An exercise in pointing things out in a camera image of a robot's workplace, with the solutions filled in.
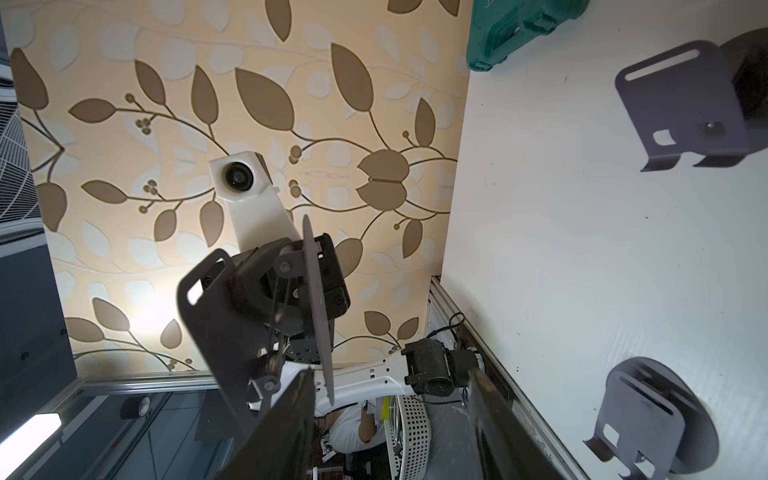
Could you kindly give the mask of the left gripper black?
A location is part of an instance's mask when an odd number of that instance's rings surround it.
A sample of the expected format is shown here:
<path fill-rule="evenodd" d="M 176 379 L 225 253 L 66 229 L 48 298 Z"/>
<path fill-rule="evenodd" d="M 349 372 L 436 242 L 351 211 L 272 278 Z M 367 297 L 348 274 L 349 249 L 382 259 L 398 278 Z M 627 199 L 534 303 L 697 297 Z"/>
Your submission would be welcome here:
<path fill-rule="evenodd" d="M 327 234 L 235 256 L 219 249 L 200 263 L 200 287 L 200 349 L 209 359 L 329 360 L 335 320 L 351 306 Z"/>

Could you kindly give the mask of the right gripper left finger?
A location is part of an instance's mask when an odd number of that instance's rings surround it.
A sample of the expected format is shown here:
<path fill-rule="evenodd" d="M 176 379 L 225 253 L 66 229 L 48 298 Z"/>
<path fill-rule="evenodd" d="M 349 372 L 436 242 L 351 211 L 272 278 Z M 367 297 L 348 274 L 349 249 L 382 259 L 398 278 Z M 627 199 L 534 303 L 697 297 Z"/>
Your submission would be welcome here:
<path fill-rule="evenodd" d="M 251 437 L 217 475 L 219 479 L 305 479 L 314 428 L 314 373 L 305 369 L 288 385 Z"/>

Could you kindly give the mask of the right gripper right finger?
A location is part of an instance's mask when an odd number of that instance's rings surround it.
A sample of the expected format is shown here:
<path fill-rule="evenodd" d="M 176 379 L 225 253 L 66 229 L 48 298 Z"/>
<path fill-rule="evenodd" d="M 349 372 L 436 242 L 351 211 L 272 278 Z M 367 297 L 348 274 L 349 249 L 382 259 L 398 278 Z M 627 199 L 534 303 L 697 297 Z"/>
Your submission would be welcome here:
<path fill-rule="evenodd" d="M 468 372 L 470 429 L 484 479 L 564 479 L 478 368 Z"/>

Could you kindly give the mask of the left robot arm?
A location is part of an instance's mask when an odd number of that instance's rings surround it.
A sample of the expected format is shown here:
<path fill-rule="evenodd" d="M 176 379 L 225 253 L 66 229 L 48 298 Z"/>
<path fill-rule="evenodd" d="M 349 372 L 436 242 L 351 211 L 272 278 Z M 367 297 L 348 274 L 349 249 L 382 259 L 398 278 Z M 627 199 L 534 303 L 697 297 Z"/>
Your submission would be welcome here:
<path fill-rule="evenodd" d="M 386 396 L 447 397 L 481 365 L 475 351 L 429 337 L 334 367 L 334 321 L 351 299 L 327 234 L 280 238 L 235 257 L 216 249 L 179 281 L 176 302 L 244 432 L 274 411 L 311 418 Z"/>

